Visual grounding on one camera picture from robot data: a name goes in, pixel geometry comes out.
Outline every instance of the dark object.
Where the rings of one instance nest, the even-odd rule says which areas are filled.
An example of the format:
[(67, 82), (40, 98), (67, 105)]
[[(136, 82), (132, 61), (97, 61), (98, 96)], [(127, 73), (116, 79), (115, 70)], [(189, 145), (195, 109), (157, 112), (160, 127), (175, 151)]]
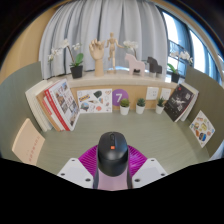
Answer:
[(140, 69), (134, 69), (134, 72), (139, 73), (141, 70)]
[(71, 72), (72, 72), (72, 78), (73, 79), (77, 79), (77, 78), (81, 78), (82, 77), (82, 69), (83, 66), (75, 66), (75, 67), (71, 67)]
[(121, 133), (107, 132), (98, 144), (98, 168), (107, 176), (121, 175), (128, 164), (128, 145)]
[(172, 121), (177, 122), (193, 97), (194, 94), (189, 89), (179, 84), (165, 103), (164, 111)]
[(171, 81), (172, 82), (178, 83), (179, 78), (180, 78), (180, 75), (179, 74), (172, 73), (172, 75), (171, 75)]
[(96, 98), (99, 98), (100, 96), (102, 96), (102, 92), (101, 92), (101, 91), (96, 91), (96, 92), (94, 93), (94, 96), (95, 96)]
[(162, 74), (162, 66), (158, 65), (156, 59), (154, 59), (152, 57), (148, 57), (147, 62), (149, 63), (149, 71), (150, 72)]

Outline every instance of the white curtain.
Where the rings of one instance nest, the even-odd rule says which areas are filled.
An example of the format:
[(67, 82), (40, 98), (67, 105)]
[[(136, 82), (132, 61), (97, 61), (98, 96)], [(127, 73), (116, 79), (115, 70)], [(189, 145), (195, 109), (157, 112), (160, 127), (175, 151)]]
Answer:
[[(166, 31), (154, 3), (144, 0), (80, 0), (61, 6), (44, 31), (39, 51), (43, 78), (71, 73), (71, 56), (67, 48), (63, 55), (48, 63), (51, 48), (60, 47), (66, 38), (70, 46), (82, 43), (77, 52), (72, 50), (73, 57), (82, 52), (84, 71), (94, 70), (95, 63), (89, 53), (89, 44), (93, 39), (107, 41), (110, 32), (114, 33), (120, 45), (125, 40), (138, 42), (137, 59), (147, 60), (149, 56), (155, 58), (163, 67), (163, 75), (166, 74)], [(125, 49), (116, 47), (116, 66), (128, 67), (124, 59), (126, 53)], [(108, 57), (109, 48), (105, 48), (104, 69), (112, 67)]]

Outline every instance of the wooden mannequin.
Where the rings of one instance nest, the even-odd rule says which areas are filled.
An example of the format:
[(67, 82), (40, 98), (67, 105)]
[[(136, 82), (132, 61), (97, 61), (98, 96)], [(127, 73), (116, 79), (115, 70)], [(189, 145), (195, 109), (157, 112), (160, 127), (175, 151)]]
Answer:
[(92, 58), (95, 60), (95, 76), (100, 77), (104, 75), (103, 71), (103, 56), (104, 56), (104, 43), (97, 39), (92, 40), (89, 45), (89, 51)]
[(114, 38), (114, 33), (110, 33), (110, 39), (107, 40), (107, 46), (105, 48), (107, 48), (109, 46), (110, 43), (110, 57), (108, 58), (108, 60), (110, 60), (112, 58), (113, 60), (113, 70), (108, 70), (108, 73), (116, 73), (115, 70), (115, 46), (114, 44), (116, 43), (116, 45), (119, 48), (124, 48), (123, 46), (119, 45), (117, 40)]

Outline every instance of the poster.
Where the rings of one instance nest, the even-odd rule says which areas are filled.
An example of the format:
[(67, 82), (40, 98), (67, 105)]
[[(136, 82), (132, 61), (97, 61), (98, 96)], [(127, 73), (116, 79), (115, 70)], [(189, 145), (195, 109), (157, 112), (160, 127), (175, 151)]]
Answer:
[(213, 125), (202, 111), (198, 113), (190, 125), (190, 128), (202, 148), (206, 145), (215, 132)]
[(111, 113), (112, 89), (77, 91), (80, 113)]

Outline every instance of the computer mouse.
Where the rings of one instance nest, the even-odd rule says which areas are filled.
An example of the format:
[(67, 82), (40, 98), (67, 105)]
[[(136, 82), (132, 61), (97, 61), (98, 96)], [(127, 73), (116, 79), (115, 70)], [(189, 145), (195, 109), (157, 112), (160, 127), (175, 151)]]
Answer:
[(119, 132), (103, 134), (98, 144), (98, 168), (104, 174), (115, 177), (121, 175), (128, 163), (128, 145)]

